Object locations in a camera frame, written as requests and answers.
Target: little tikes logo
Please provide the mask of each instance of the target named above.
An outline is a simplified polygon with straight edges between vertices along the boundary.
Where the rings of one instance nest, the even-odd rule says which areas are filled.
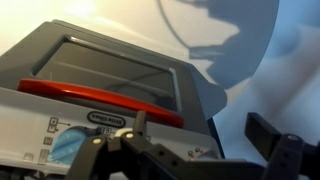
[[[122,117],[101,113],[97,111],[89,112],[87,118],[89,121],[93,123],[97,123],[105,126],[112,126],[116,128],[122,128],[126,125],[126,121]]]

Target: white plastic body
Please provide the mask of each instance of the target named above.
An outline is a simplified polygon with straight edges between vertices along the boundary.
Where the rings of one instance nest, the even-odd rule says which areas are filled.
[[[70,127],[101,126],[87,119],[88,113],[95,109],[3,88],[0,88],[0,99],[0,165],[66,174],[69,165],[47,161],[54,140]],[[116,116],[125,119],[124,128],[132,127],[134,118]],[[52,118],[58,119],[54,131],[49,126]],[[113,138],[118,129],[108,128]],[[216,141],[210,136],[151,122],[147,122],[147,136],[151,143],[163,144],[184,160],[196,159],[208,151],[220,157]]]

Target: gray frame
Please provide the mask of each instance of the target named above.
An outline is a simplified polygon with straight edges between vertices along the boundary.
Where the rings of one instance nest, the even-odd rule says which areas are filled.
[[[209,84],[191,64],[57,20],[43,23],[1,56],[0,86],[16,89],[21,78],[35,78],[33,72],[39,70],[66,39],[103,47],[108,52],[170,71],[179,102],[178,112],[174,113],[185,119],[184,129],[209,134],[206,120],[225,106],[224,90]]]

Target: red plastic edge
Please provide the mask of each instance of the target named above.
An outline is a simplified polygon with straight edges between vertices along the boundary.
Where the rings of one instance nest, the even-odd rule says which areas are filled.
[[[184,124],[184,120],[182,117],[158,106],[110,91],[95,89],[91,87],[48,80],[21,79],[17,90],[30,94],[63,97],[66,96],[93,100],[135,111],[143,110],[166,125],[182,128]]]

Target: screen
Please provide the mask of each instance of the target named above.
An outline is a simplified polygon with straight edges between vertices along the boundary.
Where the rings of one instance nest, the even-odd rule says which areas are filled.
[[[130,96],[176,111],[172,73],[74,43],[63,43],[36,74]]]

